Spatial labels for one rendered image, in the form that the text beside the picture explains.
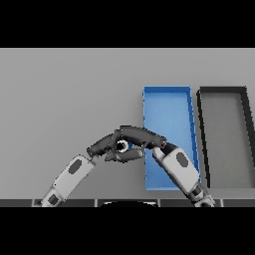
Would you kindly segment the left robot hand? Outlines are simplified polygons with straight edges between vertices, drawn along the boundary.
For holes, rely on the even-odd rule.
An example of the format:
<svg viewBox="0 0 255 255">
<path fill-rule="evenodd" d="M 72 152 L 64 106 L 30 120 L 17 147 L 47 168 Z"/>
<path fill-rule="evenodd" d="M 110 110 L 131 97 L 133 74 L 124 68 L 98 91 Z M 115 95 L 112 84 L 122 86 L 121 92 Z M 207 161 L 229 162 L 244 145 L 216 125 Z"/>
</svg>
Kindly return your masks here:
<svg viewBox="0 0 255 255">
<path fill-rule="evenodd" d="M 117 152 L 117 143 L 121 138 L 121 130 L 116 129 L 113 133 L 108 134 L 96 141 L 87 148 L 87 154 L 90 158 L 105 155 L 105 161 L 118 161 L 126 163 L 130 160 L 136 160 L 143 157 L 144 144 L 141 148 L 131 148 L 126 152 Z"/>
</svg>

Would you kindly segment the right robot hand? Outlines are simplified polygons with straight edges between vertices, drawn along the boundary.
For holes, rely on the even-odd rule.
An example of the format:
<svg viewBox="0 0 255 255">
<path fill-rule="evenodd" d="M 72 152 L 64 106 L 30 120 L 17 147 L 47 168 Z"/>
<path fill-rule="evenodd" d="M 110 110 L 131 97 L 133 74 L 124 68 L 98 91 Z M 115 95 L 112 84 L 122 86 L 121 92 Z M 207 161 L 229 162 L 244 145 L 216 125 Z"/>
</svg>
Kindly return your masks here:
<svg viewBox="0 0 255 255">
<path fill-rule="evenodd" d="M 169 143 L 163 135 L 159 135 L 144 127 L 121 126 L 121 138 L 137 146 L 148 149 L 159 147 L 162 152 L 170 153 L 176 149 L 176 145 Z"/>
</svg>

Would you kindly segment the blue bin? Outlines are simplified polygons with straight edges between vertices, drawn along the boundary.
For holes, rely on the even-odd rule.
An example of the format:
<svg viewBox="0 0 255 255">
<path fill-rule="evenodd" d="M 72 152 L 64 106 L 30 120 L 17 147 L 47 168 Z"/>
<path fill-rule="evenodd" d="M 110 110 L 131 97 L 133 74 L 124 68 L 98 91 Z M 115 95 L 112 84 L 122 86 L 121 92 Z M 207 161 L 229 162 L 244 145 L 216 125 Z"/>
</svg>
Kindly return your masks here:
<svg viewBox="0 0 255 255">
<path fill-rule="evenodd" d="M 144 86 L 143 126 L 181 147 L 197 171 L 199 159 L 190 86 Z M 145 151 L 145 189 L 177 190 L 165 171 Z"/>
</svg>

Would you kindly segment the dark grey bin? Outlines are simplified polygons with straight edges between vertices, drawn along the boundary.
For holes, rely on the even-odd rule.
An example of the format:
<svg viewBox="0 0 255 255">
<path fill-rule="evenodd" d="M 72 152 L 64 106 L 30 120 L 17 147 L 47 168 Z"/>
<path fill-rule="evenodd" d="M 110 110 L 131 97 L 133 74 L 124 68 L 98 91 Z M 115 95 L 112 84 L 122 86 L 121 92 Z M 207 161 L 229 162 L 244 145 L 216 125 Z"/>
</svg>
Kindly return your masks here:
<svg viewBox="0 0 255 255">
<path fill-rule="evenodd" d="M 197 93 L 207 186 L 255 188 L 255 129 L 246 87 Z"/>
</svg>

